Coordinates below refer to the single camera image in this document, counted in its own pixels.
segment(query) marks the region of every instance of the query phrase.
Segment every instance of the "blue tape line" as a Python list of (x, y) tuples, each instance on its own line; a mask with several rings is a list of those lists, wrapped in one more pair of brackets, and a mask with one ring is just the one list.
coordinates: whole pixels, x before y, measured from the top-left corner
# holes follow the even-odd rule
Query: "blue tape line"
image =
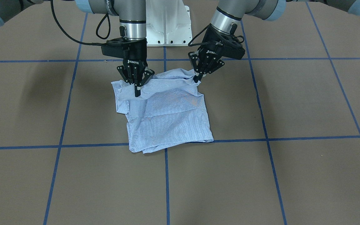
[(75, 62), (75, 59), (62, 60), (0, 60), (0, 63), (56, 63), (56, 62)]
[[(83, 41), (84, 31), (86, 30), (87, 16), (88, 16), (88, 13), (86, 13), (86, 16), (84, 17), (83, 30), (82, 30), (82, 33), (81, 33), (80, 41)], [(73, 76), (72, 76), (72, 83), (70, 84), (69, 97), (67, 98), (65, 117), (64, 117), (64, 119), (63, 119), (62, 133), (61, 133), (61, 136), (60, 136), (59, 145), (62, 145), (63, 136), (64, 136), (64, 134), (65, 134), (66, 121), (67, 121), (67, 118), (68, 118), (69, 107), (70, 107), (70, 97), (71, 97), (71, 95), (72, 95), (72, 89), (73, 89), (74, 79), (76, 78), (77, 65), (78, 65), (78, 60), (79, 60), (79, 57), (80, 57), (80, 51), (81, 51), (81, 44), (79, 44), (79, 47), (78, 47), (78, 50), (77, 50), (76, 64), (74, 65), (74, 71), (73, 71)], [(47, 207), (46, 207), (46, 210), (45, 210), (45, 216), (44, 216), (44, 223), (43, 223), (43, 225), (46, 225), (46, 224), (47, 224), (47, 219), (48, 219), (48, 214), (49, 214), (50, 205), (51, 205), (51, 199), (52, 199), (52, 195), (53, 195), (53, 191), (54, 191), (55, 177), (56, 177), (56, 171), (57, 171), (57, 169), (58, 169), (59, 156), (60, 156), (60, 151), (61, 151), (61, 149), (62, 149), (61, 147), (58, 148), (57, 154), (56, 154), (54, 173), (53, 173), (53, 175), (52, 175), (51, 188), (50, 188), (50, 193), (49, 193), (49, 195), (48, 195), (48, 201), (47, 201)]]
[(166, 47), (163, 46), (163, 71), (166, 72), (166, 61), (168, 61), (168, 59), (166, 59)]
[(326, 57), (253, 57), (251, 60), (327, 60)]
[[(166, 72), (166, 47), (163, 46), (163, 70)], [(166, 225), (170, 225), (170, 201), (169, 201), (169, 165), (168, 149), (165, 148), (165, 175), (166, 175)]]
[(168, 164), (168, 149), (167, 148), (165, 148), (165, 175), (166, 175), (166, 225), (170, 225), (169, 164)]
[(51, 181), (51, 186), (50, 186), (50, 192), (48, 194), (47, 208), (45, 209), (43, 225), (47, 224), (48, 214), (50, 212), (51, 199), (53, 197), (53, 191), (54, 191), (54, 185), (55, 185), (56, 171), (58, 169), (58, 163), (59, 163), (59, 157), (60, 157), (60, 150), (61, 150), (61, 148), (58, 148), (57, 153), (56, 153), (54, 172), (52, 174), (52, 181)]
[(6, 147), (0, 147), (0, 150), (30, 149), (30, 148), (59, 148), (59, 145), (6, 146)]
[(320, 37), (320, 39), (322, 40), (323, 47), (324, 47), (324, 49), (326, 50), (328, 59), (330, 60), (331, 66), (332, 66), (333, 71), (334, 71), (334, 74), (336, 75), (338, 84), (339, 84), (339, 86), (340, 86), (340, 88), (341, 88), (342, 94), (344, 95), (345, 101), (347, 102), (348, 108), (349, 108), (349, 110), (350, 110), (350, 112), (351, 112), (352, 118), (354, 119), (356, 128), (357, 128), (357, 130), (358, 130), (358, 132), (359, 132), (359, 135), (360, 135), (360, 127), (359, 127), (358, 121), (356, 120), (356, 117), (355, 117), (355, 114), (354, 114), (353, 109), (352, 109), (352, 107), (351, 107), (350, 101), (348, 100), (348, 97), (347, 97), (347, 95), (346, 95), (346, 93), (345, 93), (345, 91), (344, 91), (343, 85), (341, 84), (341, 80), (340, 80), (340, 77), (338, 76), (336, 67), (334, 66), (333, 60), (332, 60), (331, 57), (330, 57), (329, 51), (328, 51), (328, 49), (327, 49), (327, 47), (326, 47), (326, 44), (324, 43), (324, 39), (323, 39), (323, 37), (322, 37), (322, 34), (320, 33), (319, 27), (318, 27), (318, 25), (317, 25), (317, 23), (316, 23), (316, 20), (315, 20), (315, 18), (314, 18), (314, 16), (313, 16), (313, 13), (312, 13), (312, 11), (311, 11), (311, 9), (310, 9), (310, 7), (309, 7), (309, 4), (308, 4), (307, 2), (306, 2), (306, 7), (307, 7), (307, 9), (309, 10), (309, 13), (310, 13), (310, 16), (312, 17), (313, 23), (315, 24), (317, 33), (319, 34), (319, 37)]
[[(360, 138), (360, 135), (348, 136), (323, 136), (323, 137), (284, 137), (284, 138), (269, 138), (269, 141), (297, 141), (297, 140), (324, 140), (324, 139), (348, 139)], [(259, 142), (266, 141), (265, 138), (253, 139), (224, 139), (214, 140), (212, 143), (231, 143), (231, 142)], [(82, 147), (108, 147), (108, 146), (128, 146), (129, 143), (101, 143), (101, 144), (62, 144), (62, 145), (29, 145), (29, 146), (2, 146), (0, 150), (13, 149), (29, 149), (29, 148), (82, 148)]]
[(332, 57), (332, 60), (360, 60), (360, 57)]
[(267, 151), (269, 152), (270, 164), (272, 165), (272, 172), (273, 172), (274, 182), (276, 184), (277, 196), (279, 198), (279, 204), (280, 204), (281, 212), (282, 212), (282, 215), (283, 215), (283, 222), (284, 222), (284, 225), (287, 225), (286, 213), (285, 213), (284, 207), (283, 207), (283, 200), (282, 200), (282, 197), (281, 197), (280, 187), (279, 187), (279, 183), (278, 183), (278, 180), (277, 180), (276, 168), (274, 167), (272, 150), (270, 148), (268, 132), (266, 130), (266, 124), (265, 124), (265, 119), (264, 119), (264, 116), (263, 116), (262, 106), (260, 104), (258, 87), (256, 86), (254, 69), (253, 69), (253, 65), (252, 65), (252, 61), (251, 61), (251, 57), (250, 57), (250, 52), (249, 52), (249, 49), (248, 49), (248, 42), (247, 42), (247, 37), (246, 37), (245, 31), (244, 31), (243, 21), (241, 21), (241, 29), (242, 29), (242, 34), (244, 35), (245, 49), (247, 51), (247, 56), (248, 56), (248, 59), (249, 59), (248, 62), (249, 62), (250, 69), (251, 69), (252, 80), (254, 82), (254, 88), (255, 88), (255, 92), (256, 92), (256, 100), (257, 100), (257, 104), (258, 104), (258, 107), (259, 107), (260, 116), (262, 118), (262, 126), (263, 126), (263, 131), (265, 133)]
[(264, 139), (264, 138), (255, 138), (255, 139), (214, 140), (213, 143), (256, 142), (256, 141), (266, 141), (266, 139)]
[(188, 58), (166, 58), (166, 47), (163, 47), (164, 49), (164, 60), (166, 61), (189, 61)]
[(283, 138), (269, 138), (269, 141), (325, 140), (325, 139), (345, 139), (345, 138), (360, 138), (360, 136), (349, 135), (349, 136), (327, 136), (327, 137), (283, 137)]
[(128, 146), (129, 143), (106, 143), (106, 144), (63, 144), (62, 148), (83, 148), (83, 147), (108, 147), (108, 146)]
[[(360, 60), (360, 57), (332, 57), (332, 60)], [(187, 58), (167, 58), (166, 61), (188, 61)], [(224, 61), (236, 61), (233, 58), (223, 58)], [(328, 60), (328, 57), (252, 57), (250, 60)], [(79, 59), (79, 62), (121, 62), (122, 59)], [(147, 61), (164, 61), (161, 58), (150, 58)], [(0, 60), (0, 63), (54, 63), (54, 62), (76, 62), (75, 59), (51, 59), (51, 60)]]

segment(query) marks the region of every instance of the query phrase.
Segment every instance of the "wrinkled fabric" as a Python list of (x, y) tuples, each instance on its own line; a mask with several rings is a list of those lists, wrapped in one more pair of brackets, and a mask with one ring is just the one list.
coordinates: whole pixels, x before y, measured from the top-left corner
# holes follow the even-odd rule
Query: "wrinkled fabric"
[(129, 149), (151, 153), (187, 142), (211, 142), (204, 95), (194, 70), (174, 69), (154, 75), (135, 97), (134, 84), (114, 81), (116, 111), (128, 120)]

